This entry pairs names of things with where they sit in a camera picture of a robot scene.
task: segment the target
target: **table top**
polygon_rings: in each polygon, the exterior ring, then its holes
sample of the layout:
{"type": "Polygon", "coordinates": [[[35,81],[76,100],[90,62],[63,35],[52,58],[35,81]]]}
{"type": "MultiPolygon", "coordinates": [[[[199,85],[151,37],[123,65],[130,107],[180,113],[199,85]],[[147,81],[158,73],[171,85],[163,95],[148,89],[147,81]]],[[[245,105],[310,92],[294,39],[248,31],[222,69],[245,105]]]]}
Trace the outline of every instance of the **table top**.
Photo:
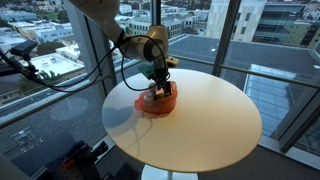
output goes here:
{"type": "MultiPolygon", "coordinates": [[[[137,111],[141,92],[118,84],[107,96],[102,119],[108,135],[125,153],[148,165],[175,172],[205,172],[232,165],[259,142],[260,114],[250,98],[210,74],[170,69],[178,97],[167,115],[137,111]]],[[[144,88],[142,74],[127,79],[144,88]]]]}

